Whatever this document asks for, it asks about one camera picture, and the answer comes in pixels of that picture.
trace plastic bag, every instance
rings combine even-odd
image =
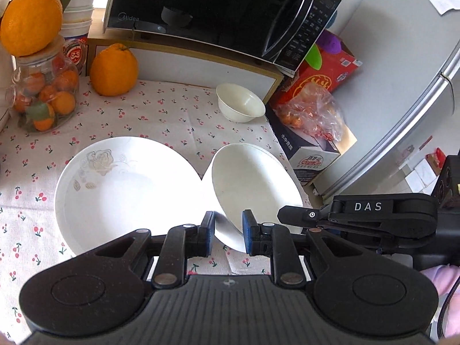
[[[280,121],[295,129],[302,129],[313,137],[340,141],[344,133],[342,114],[329,91],[308,82],[293,99],[278,105],[275,110]]]

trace rose pattern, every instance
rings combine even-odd
[[[98,174],[106,176],[117,165],[114,164],[114,158],[110,149],[90,152],[87,155],[88,167],[95,170]]]

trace pink fabric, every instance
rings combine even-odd
[[[436,266],[422,271],[429,278],[438,295],[448,294],[455,284],[455,281],[460,276],[460,267],[458,266]],[[447,312],[447,321],[445,336],[450,337],[455,334],[460,334],[460,289],[457,289],[450,300],[450,305]]]

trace stacked white bowls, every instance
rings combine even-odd
[[[93,0],[71,0],[64,11],[59,34],[65,39],[88,34],[93,10]]]

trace red box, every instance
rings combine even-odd
[[[321,69],[315,70],[308,65],[307,61],[303,61],[294,78],[287,78],[270,98],[270,105],[275,107],[288,102],[300,92],[305,83],[311,81],[322,85],[332,93],[362,64],[343,42],[341,44],[342,51],[338,54],[327,53],[318,46],[323,58]]]

